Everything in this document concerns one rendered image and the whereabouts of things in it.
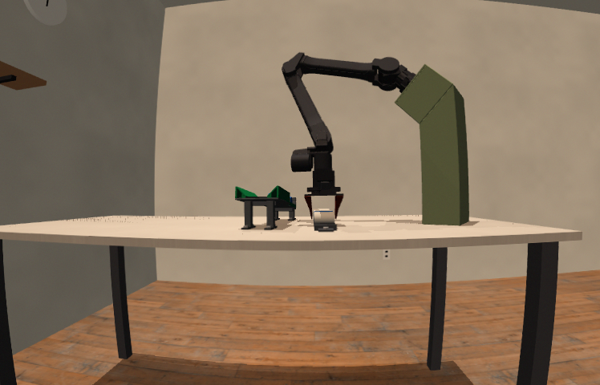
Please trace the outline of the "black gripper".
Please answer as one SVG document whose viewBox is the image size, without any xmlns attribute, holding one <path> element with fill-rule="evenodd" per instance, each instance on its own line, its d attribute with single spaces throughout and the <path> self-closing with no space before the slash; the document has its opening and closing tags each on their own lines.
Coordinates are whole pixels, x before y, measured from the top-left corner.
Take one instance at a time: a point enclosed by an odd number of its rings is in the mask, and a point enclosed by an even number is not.
<svg viewBox="0 0 600 385">
<path fill-rule="evenodd" d="M 335 219 L 337 219 L 339 206 L 341 205 L 341 202 L 343 200 L 343 193 L 336 193 L 336 192 L 340 192 L 340 187 L 331 187 L 331 188 L 329 188 L 329 190 L 321 190 L 318 188 L 307 188 L 307 192 L 311 192 L 311 194 L 305 194 L 305 196 L 304 196 L 306 203 L 308 205 L 308 208 L 310 210 L 311 220 L 313 220 L 311 196 L 335 196 L 334 216 L 335 216 Z"/>
</svg>

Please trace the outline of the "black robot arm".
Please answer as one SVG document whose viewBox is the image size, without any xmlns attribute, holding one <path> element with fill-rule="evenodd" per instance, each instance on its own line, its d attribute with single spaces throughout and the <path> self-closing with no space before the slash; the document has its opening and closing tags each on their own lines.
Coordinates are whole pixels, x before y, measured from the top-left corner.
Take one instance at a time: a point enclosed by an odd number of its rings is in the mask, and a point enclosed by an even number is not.
<svg viewBox="0 0 600 385">
<path fill-rule="evenodd" d="M 333 152 L 334 147 L 330 131 L 322 121 L 302 82 L 303 74 L 362 79 L 384 91 L 393 91 L 399 88 L 401 93 L 416 76 L 402 64 L 399 65 L 399 61 L 392 57 L 374 59 L 372 63 L 357 63 L 318 59 L 304 55 L 302 52 L 283 63 L 282 73 L 309 130 L 314 146 L 316 146 L 294 150 L 290 161 L 291 169 L 292 172 L 311 172 L 314 157 L 314 170 L 317 169 L 317 171 L 313 171 L 313 188 L 321 190 L 329 190 L 334 187 L 332 155 L 328 154 Z"/>
</svg>

